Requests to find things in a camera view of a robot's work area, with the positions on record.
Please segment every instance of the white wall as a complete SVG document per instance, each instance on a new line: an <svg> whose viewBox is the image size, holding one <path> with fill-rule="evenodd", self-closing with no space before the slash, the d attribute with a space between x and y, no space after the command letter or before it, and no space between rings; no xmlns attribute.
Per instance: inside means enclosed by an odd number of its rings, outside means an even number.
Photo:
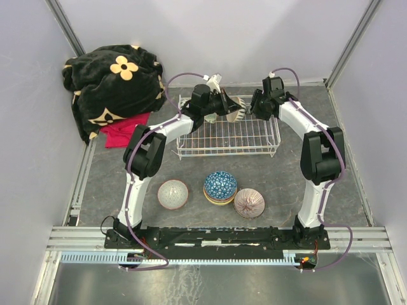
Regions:
<svg viewBox="0 0 407 305"><path fill-rule="evenodd" d="M27 305L83 152L61 68L74 56L43 0L0 9L0 304Z"/></svg>
<svg viewBox="0 0 407 305"><path fill-rule="evenodd" d="M86 51L136 44L158 55L167 79L220 72L223 84L250 84L282 66L304 82L327 78L369 0L60 2Z"/></svg>
<svg viewBox="0 0 407 305"><path fill-rule="evenodd" d="M383 1L333 93L369 204L407 282L407 2Z"/></svg>

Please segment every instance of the red fabric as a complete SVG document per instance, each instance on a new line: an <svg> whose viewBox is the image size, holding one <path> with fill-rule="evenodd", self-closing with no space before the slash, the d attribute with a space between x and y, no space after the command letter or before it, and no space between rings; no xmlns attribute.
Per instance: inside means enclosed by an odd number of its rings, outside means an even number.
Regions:
<svg viewBox="0 0 407 305"><path fill-rule="evenodd" d="M127 147L130 138L138 124L147 124L150 112L138 114L132 118L124 119L117 123L104 126L100 129L107 135L106 148L123 148Z"/></svg>

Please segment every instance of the blue bowl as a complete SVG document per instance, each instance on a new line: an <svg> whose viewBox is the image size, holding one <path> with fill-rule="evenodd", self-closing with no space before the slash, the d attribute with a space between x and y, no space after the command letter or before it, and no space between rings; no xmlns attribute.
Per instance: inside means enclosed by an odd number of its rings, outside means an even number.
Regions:
<svg viewBox="0 0 407 305"><path fill-rule="evenodd" d="M205 179L206 193L216 199L225 200L232 197L237 189L237 181L227 172L214 172Z"/></svg>

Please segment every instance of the dish rack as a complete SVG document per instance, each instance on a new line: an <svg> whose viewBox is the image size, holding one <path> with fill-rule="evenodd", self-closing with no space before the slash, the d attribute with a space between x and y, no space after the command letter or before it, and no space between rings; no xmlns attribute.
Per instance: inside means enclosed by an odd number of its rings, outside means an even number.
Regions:
<svg viewBox="0 0 407 305"><path fill-rule="evenodd" d="M242 98L250 111L251 95L234 96ZM179 96L178 106L189 99ZM273 157L278 146L277 120L271 117L269 121L263 121L246 113L244 119L236 123L229 123L226 116L218 116L213 124L204 121L198 130L177 139L177 154L180 160L183 157L242 154L269 154Z"/></svg>

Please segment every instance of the floral blanket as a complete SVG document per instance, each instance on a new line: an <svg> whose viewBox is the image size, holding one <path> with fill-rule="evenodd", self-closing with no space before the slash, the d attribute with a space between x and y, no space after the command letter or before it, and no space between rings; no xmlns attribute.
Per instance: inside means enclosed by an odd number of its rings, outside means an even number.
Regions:
<svg viewBox="0 0 407 305"><path fill-rule="evenodd" d="M67 60L64 87L74 93L72 112L87 144L102 126L145 112L165 102L163 67L157 57L129 44L103 46Z"/></svg>

